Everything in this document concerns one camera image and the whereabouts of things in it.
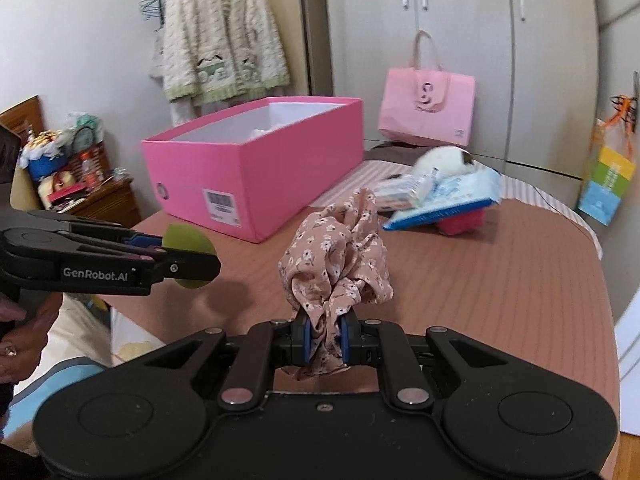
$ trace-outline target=brown tablecloth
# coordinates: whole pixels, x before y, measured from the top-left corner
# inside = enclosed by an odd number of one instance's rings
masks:
[[[186,290],[173,280],[146,298],[108,303],[164,342],[209,326],[239,334],[257,322],[290,316],[278,259],[309,213],[275,236],[251,244],[207,231],[222,272],[210,285]],[[162,235],[176,219],[157,213],[138,229]],[[489,209],[478,232],[445,237],[433,228],[383,232],[394,299],[356,308],[361,319],[399,323],[407,333],[448,326],[500,350],[590,386],[618,413],[618,360],[609,298],[587,232],[548,210],[505,200]],[[278,374],[279,390],[371,391],[375,371],[352,368],[297,383]],[[611,478],[617,448],[602,474]]]

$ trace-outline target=white wardrobe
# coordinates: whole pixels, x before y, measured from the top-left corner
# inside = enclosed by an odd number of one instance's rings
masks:
[[[408,65],[416,30],[446,70],[476,78],[469,150],[574,206],[598,86],[594,0],[327,0],[336,95],[364,99],[365,147],[386,140],[386,72]],[[423,66],[430,63],[424,42]]]

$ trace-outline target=blue container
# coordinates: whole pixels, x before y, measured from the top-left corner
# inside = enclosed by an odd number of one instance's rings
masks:
[[[65,166],[66,156],[60,154],[54,158],[41,156],[38,160],[30,160],[28,169],[31,178],[37,182]]]

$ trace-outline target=human hand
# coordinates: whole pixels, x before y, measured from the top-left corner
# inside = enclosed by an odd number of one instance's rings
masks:
[[[0,384],[17,383],[30,377],[47,345],[47,333],[58,318],[62,293],[52,292],[38,307],[36,316],[8,332],[0,341]],[[0,321],[20,321],[26,313],[10,300],[0,298]]]

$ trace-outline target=barcode label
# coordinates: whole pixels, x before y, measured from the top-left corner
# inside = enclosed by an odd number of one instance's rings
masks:
[[[240,227],[240,217],[236,209],[236,200],[230,193],[203,189],[204,200],[211,219],[223,224]]]

